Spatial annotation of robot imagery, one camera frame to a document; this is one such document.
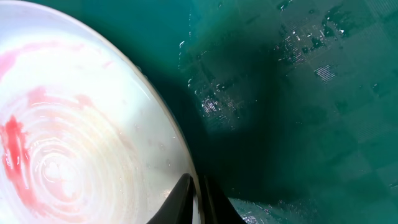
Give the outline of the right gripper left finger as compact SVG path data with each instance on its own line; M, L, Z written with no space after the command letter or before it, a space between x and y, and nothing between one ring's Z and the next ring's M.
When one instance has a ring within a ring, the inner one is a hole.
M192 176L183 174L147 224L192 224L194 193Z

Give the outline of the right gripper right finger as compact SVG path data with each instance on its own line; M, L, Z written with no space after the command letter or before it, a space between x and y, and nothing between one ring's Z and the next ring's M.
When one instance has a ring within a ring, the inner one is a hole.
M203 175L199 181L206 224L246 224L215 180Z

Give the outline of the light blue plastic plate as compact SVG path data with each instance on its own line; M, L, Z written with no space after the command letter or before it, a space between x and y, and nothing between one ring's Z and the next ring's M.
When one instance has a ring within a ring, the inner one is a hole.
M196 176L169 109L82 22L1 2L1 222L146 223Z

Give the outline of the teal plastic serving tray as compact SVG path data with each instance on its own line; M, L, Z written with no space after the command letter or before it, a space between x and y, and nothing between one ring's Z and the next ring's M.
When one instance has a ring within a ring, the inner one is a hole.
M45 5L130 58L246 222L397 222L397 0Z

